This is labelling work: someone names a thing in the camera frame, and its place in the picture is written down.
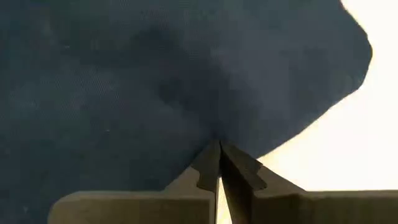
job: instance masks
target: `dark blue fabric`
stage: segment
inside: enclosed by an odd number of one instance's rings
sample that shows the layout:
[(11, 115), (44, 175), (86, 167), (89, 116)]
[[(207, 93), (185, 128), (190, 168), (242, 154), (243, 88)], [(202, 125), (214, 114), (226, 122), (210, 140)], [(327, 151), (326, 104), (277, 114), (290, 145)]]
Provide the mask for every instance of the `dark blue fabric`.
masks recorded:
[(338, 0), (0, 1), (0, 223), (165, 187), (211, 139), (258, 157), (364, 80)]

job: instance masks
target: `bright background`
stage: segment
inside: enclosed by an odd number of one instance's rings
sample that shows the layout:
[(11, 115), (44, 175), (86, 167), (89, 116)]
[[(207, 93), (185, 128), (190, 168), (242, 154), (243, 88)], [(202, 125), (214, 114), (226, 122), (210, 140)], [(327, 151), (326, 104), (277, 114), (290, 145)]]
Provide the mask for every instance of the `bright background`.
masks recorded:
[[(259, 161), (305, 190), (398, 189), (398, 1), (342, 3), (373, 48), (363, 85)], [(222, 184), (218, 200), (231, 223)]]

